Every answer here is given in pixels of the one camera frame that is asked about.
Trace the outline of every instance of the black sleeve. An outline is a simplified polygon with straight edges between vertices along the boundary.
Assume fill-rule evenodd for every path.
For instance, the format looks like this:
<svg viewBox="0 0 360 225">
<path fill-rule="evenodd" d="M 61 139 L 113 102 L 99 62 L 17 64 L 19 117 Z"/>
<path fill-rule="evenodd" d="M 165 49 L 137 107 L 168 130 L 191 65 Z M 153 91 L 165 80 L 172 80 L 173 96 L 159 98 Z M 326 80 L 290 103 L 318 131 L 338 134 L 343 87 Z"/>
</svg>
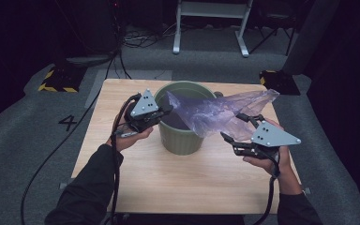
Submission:
<svg viewBox="0 0 360 225">
<path fill-rule="evenodd" d="M 316 225 L 323 224 L 306 195 L 279 194 L 277 211 L 279 225 Z"/>
<path fill-rule="evenodd" d="M 45 224 L 99 224 L 113 195 L 113 149 L 102 144 L 86 166 L 61 194 Z M 124 157 L 115 153 L 119 165 Z"/>
</svg>

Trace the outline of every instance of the wooden table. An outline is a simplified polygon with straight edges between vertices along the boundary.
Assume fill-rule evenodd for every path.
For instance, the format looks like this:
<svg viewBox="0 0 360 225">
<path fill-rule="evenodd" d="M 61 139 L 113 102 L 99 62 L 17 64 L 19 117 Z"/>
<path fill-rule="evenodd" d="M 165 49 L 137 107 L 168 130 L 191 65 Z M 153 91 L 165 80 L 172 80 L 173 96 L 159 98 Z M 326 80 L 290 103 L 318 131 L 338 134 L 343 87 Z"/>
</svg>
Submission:
<svg viewBox="0 0 360 225">
<path fill-rule="evenodd" d="M 106 80 L 72 177 L 77 176 L 92 154 L 107 141 L 122 104 L 146 88 L 155 94 L 166 83 L 169 82 Z M 254 84 L 201 84 L 224 96 L 265 90 L 264 86 Z M 262 110 L 262 115 L 278 120 L 271 103 Z M 125 159 L 121 166 L 117 212 L 261 214 L 267 205 L 270 175 L 237 157 L 219 134 L 205 138 L 196 153 L 177 156 L 162 145 L 158 126 L 155 126 L 148 139 L 138 141 L 122 153 Z M 276 182 L 271 213 L 275 214 L 277 209 Z"/>
</svg>

